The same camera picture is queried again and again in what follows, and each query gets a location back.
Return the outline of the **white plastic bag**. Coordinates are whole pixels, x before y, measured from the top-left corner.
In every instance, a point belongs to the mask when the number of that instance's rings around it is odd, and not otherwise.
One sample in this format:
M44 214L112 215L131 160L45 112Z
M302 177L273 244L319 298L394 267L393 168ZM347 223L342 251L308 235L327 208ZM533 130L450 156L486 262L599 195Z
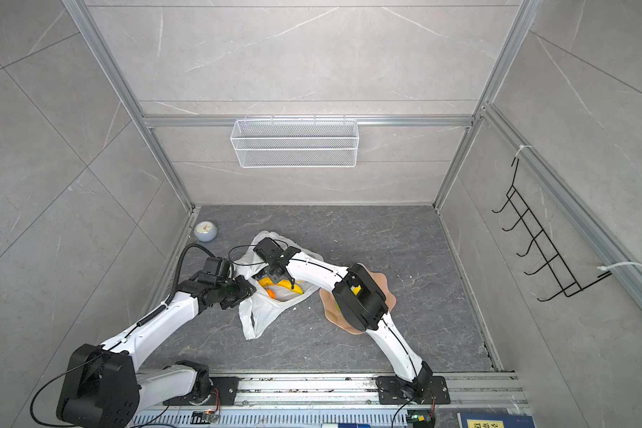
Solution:
M260 338L265 330L286 310L293 308L298 303L315 294L319 287L312 285L310 282L296 280L304 294L295 294L280 287L270 287L276 294L276 299L272 299L267 294L266 289L262 288L253 276L264 268L261 264L262 259L254 253L254 246L262 239L269 237L276 240L282 247L295 246L297 244L275 232L262 231L253 238L251 244L244 247L245 253L238 260L232 252L231 258L235 261L235 276L243 276L252 285L256 287L256 292L250 298L241 302L238 306L239 316L243 325L244 337L246 340Z

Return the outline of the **yellow fake banana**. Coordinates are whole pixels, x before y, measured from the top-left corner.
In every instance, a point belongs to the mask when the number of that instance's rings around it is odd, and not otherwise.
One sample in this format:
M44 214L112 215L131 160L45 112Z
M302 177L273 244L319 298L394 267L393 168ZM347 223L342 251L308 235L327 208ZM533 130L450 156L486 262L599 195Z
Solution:
M270 277L264 277L258 280L260 286L264 289L269 289L270 287L280 287L295 294L304 294L303 289L299 285L294 285L288 280L281 280L278 283L274 283Z

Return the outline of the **pink shell-shaped bowl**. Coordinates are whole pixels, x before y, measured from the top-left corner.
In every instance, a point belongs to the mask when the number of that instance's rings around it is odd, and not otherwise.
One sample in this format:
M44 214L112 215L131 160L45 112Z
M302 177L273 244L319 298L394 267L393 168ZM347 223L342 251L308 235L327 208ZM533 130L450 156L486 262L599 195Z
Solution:
M386 304L388 306L388 310L392 311L393 308L395 307L397 303L397 299L394 296L394 294L390 291L388 287L388 280L385 274L383 273L376 273L369 271L369 275L372 276L374 281L377 283L378 287L383 291L386 297ZM337 305L337 302L335 298L333 297L333 294L331 292L328 292L324 289L319 290L319 296L321 298L321 301L324 305L325 309L325 316L326 318L334 325L340 327L342 330L351 333L352 335L363 335L363 332L360 332L360 330L352 327L344 318L342 315L339 306Z

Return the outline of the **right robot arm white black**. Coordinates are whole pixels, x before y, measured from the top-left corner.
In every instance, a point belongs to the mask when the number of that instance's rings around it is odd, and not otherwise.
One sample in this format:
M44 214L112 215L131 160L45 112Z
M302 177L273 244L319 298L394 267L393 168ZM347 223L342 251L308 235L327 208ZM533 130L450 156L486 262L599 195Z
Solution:
M331 265L297 247L284 249L268 237L254 246L254 253L264 263L261 272L274 282L286 279L294 284L301 280L331 292L345 321L367 333L387 356L399 386L399 397L416 403L429 397L433 371L395 326L386 294L365 267L357 263L349 268Z

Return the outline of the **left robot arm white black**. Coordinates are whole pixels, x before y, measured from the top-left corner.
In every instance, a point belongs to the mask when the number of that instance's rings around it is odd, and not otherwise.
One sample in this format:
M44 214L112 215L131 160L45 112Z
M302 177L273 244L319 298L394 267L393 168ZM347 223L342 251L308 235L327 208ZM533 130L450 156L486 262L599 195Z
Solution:
M214 305L235 308L255 294L228 261L209 258L170 301L99 345L73 352L55 414L79 427L125 427L137 412L172 399L203 404L214 396L207 366L180 360L162 370L143 363L178 328Z

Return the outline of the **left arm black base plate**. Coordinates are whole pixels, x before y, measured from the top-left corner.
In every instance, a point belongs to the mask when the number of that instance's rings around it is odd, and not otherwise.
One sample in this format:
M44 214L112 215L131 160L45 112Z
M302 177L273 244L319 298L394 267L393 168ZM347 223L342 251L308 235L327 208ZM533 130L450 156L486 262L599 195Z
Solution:
M197 385L189 394L178 396L163 405L171 406L233 406L240 379L235 376L210 377L197 381Z

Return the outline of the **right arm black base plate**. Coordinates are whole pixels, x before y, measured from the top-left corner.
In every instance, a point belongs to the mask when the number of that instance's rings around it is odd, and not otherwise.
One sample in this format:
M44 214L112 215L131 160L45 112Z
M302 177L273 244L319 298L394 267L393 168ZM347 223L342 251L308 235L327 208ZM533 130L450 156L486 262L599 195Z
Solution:
M381 405L402 405L407 403L446 405L451 403L449 387L442 376L432 376L428 384L406 383L397 376L376 378Z

